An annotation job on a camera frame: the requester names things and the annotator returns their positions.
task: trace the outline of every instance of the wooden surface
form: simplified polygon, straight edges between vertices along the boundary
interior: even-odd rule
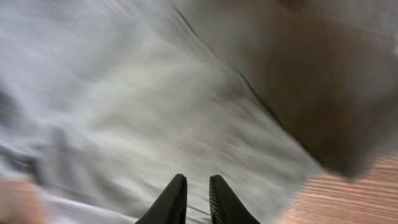
[[[398,224],[398,157],[348,184],[324,176],[297,197],[280,224]]]

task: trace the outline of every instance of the cloth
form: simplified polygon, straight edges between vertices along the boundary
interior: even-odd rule
[[[52,223],[132,223],[183,173],[187,223],[209,223],[220,174],[275,222],[321,168],[245,76],[269,31],[220,3],[2,1],[3,177],[34,177]]]

